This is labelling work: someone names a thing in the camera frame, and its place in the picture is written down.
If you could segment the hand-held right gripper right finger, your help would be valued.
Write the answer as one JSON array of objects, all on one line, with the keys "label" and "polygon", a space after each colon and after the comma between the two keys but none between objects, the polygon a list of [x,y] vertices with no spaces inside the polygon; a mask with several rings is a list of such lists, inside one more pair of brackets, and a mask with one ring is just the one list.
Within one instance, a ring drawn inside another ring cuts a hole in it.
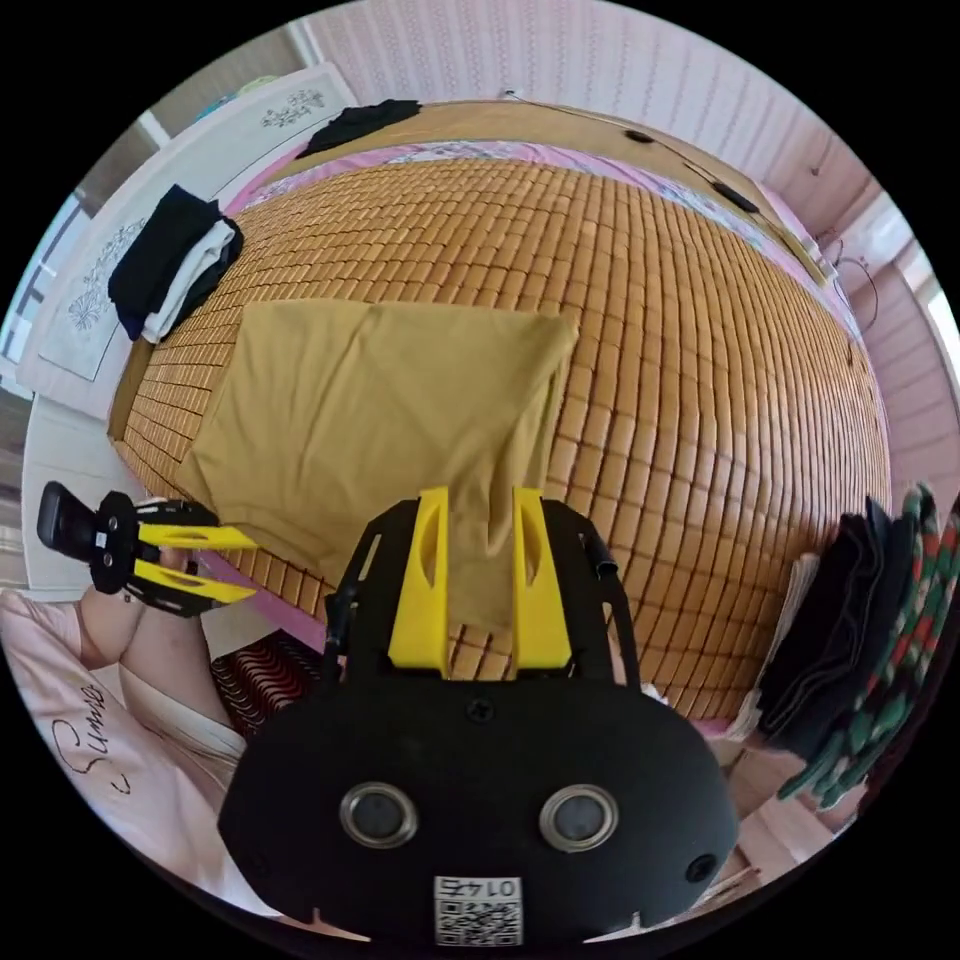
[{"label": "hand-held right gripper right finger", "polygon": [[513,490],[514,669],[566,669],[572,647],[539,490]]}]

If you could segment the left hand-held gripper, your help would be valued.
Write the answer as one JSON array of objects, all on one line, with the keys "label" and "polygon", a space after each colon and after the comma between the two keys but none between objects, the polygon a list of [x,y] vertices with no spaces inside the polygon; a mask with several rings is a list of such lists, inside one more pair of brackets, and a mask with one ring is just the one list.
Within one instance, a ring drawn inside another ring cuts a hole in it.
[{"label": "left hand-held gripper", "polygon": [[160,498],[137,505],[129,495],[112,491],[96,512],[88,561],[93,586],[106,594],[129,594],[146,606],[184,618],[247,600],[255,588],[157,565],[159,548],[257,549],[241,530],[218,525],[216,515],[198,503]]}]

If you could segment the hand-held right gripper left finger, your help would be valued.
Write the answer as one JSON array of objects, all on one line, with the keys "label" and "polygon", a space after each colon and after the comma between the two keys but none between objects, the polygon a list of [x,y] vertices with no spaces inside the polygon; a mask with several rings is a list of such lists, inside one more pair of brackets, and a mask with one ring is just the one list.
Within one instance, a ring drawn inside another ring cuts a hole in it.
[{"label": "hand-held right gripper left finger", "polygon": [[397,669],[447,669],[448,489],[420,494],[387,655]]}]

